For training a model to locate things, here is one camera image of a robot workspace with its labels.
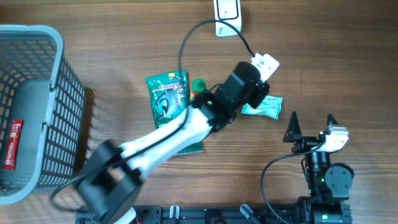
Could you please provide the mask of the mint wet wipes pack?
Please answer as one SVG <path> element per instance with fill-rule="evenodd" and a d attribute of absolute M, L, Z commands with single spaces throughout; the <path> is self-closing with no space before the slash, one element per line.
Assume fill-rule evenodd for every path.
<path fill-rule="evenodd" d="M 252 108 L 246 103 L 241 110 L 241 114 L 268 116 L 272 119 L 279 119 L 282 102 L 283 97 L 266 96 L 257 108 Z"/>

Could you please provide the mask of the yellow red sauce bottle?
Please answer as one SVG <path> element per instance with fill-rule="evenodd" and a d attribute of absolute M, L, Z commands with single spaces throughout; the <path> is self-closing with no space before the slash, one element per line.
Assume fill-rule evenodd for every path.
<path fill-rule="evenodd" d="M 190 89 L 190 100 L 193 100 L 199 93 L 203 93 L 206 90 L 206 82 L 204 79 L 197 78 L 192 82 Z"/>

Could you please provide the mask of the green 3M gloves packet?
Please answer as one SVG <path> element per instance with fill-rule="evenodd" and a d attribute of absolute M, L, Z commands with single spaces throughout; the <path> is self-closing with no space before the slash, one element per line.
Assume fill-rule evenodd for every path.
<path fill-rule="evenodd" d="M 185 70 L 147 77 L 146 83 L 156 129 L 184 112 L 188 105 L 188 80 Z"/>

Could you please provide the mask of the red coffee stick sachet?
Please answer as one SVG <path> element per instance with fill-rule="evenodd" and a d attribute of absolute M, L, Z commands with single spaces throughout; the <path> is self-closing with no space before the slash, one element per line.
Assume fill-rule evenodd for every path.
<path fill-rule="evenodd" d="M 7 146 L 6 158 L 3 168 L 14 170 L 16 166 L 17 149 L 21 137 L 21 131 L 24 121 L 22 119 L 14 119 L 11 123 L 9 142 Z"/>

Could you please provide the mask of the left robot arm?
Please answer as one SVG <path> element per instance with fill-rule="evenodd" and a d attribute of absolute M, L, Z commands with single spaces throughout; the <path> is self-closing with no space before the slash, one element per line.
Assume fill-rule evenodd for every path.
<path fill-rule="evenodd" d="M 150 174 L 182 149 L 223 129 L 246 103 L 253 108 L 269 93 L 267 80 L 279 64 L 240 62 L 212 93 L 198 94 L 185 111 L 139 139 L 116 147 L 102 142 L 74 187 L 98 223 L 116 223 L 134 206 Z"/>

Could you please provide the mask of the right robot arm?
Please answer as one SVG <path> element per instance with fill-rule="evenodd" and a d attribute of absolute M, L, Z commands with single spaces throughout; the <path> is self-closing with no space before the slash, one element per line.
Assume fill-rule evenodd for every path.
<path fill-rule="evenodd" d="M 349 199 L 354 170 L 344 163 L 331 163 L 330 155 L 345 146 L 349 131 L 339 125 L 332 114 L 327 116 L 326 130 L 315 136 L 303 136 L 296 112 L 292 112 L 284 142 L 292 142 L 293 155 L 303 154 L 301 167 L 308 185 L 308 197 L 299 197 L 294 205 L 293 223 L 353 222 Z"/>

